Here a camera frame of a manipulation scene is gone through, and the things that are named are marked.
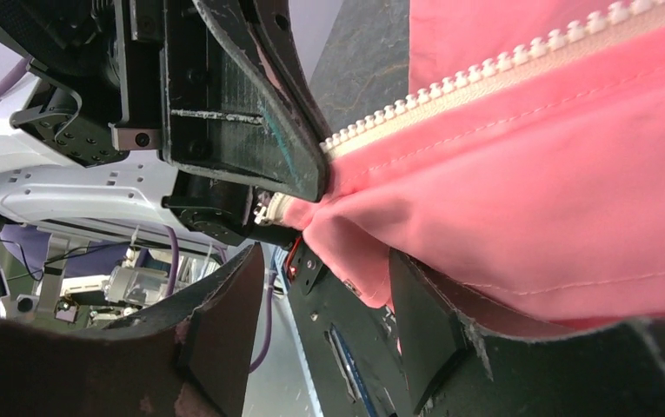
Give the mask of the pink zip-up jacket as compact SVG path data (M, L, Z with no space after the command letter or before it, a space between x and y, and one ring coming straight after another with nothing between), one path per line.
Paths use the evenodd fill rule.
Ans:
M414 1L409 89L267 218L372 308L397 249L540 321L665 316L665 1Z

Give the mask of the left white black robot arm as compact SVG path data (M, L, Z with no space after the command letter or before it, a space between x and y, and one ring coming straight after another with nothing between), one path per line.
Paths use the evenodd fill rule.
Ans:
M327 187L285 1L0 1L0 42L41 80L14 128L86 169L156 151L178 169L159 204L191 231L286 247L270 198Z

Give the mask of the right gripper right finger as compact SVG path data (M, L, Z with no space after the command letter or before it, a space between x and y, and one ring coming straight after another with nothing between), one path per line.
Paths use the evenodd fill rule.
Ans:
M665 319L587 331L540 321L393 250L418 416L665 416Z

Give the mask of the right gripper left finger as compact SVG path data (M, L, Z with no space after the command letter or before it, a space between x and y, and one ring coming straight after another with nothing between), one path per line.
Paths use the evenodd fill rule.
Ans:
M0 319L0 416L239 416L262 304L263 250L103 328Z

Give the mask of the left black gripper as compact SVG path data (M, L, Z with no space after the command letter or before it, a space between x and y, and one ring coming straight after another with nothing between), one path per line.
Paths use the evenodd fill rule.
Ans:
M0 29L40 80L11 126L84 167L156 149L309 202L328 186L285 1L0 1Z

